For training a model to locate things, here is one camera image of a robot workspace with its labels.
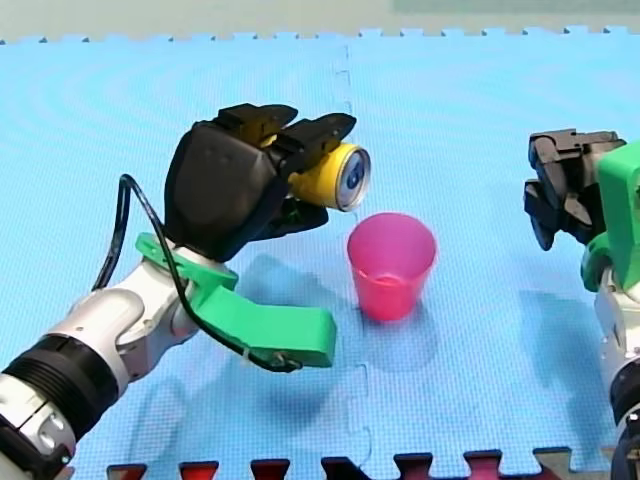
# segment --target blue foam mat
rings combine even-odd
[[[76,478],[146,463],[147,478],[168,479],[180,462],[217,460],[216,478],[235,480],[251,477],[251,460],[288,458],[288,478],[307,480],[322,477],[322,457],[347,456],[382,480],[397,477],[395,454],[424,452],[432,476],[459,477],[465,453],[487,450],[502,451],[503,473],[523,475],[539,471],[534,449],[558,447],[572,449],[575,469],[606,468],[599,448],[613,426],[581,249],[558,238],[540,252],[521,198],[530,133],[638,138],[640,41],[568,30],[0,47],[2,364],[91,285],[120,173],[161,211],[166,168],[194,120],[241,102],[347,111],[375,162],[356,214],[231,262],[256,301],[332,309],[336,367],[271,375],[199,335],[83,439]],[[344,253],[356,222],[382,210],[423,219],[440,247],[421,307],[393,331],[359,317]],[[140,230],[138,210],[129,231]],[[136,259],[129,248],[119,277]]]

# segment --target pink plastic cup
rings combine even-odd
[[[436,240],[422,222],[401,213],[362,221],[347,242],[360,309],[372,320],[407,316],[436,258]]]

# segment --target yellow can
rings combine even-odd
[[[291,193],[300,200],[348,212],[369,188],[371,159],[363,148],[342,143],[311,170],[289,177]]]

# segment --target green 3d-printed part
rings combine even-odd
[[[167,268],[153,235],[139,235],[136,248],[148,260]],[[180,277],[194,284],[191,308],[235,345],[268,362],[284,355],[304,366],[332,365],[337,331],[328,311],[255,304],[233,292],[236,273],[206,268],[175,253],[173,258]]]
[[[612,265],[624,290],[640,281],[640,142],[617,148],[597,164],[606,232],[587,246],[582,279],[597,291],[602,271]]]

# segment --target can lid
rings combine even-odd
[[[369,189],[371,158],[363,148],[355,148],[349,153],[340,170],[336,182],[336,206],[347,212],[356,208]]]

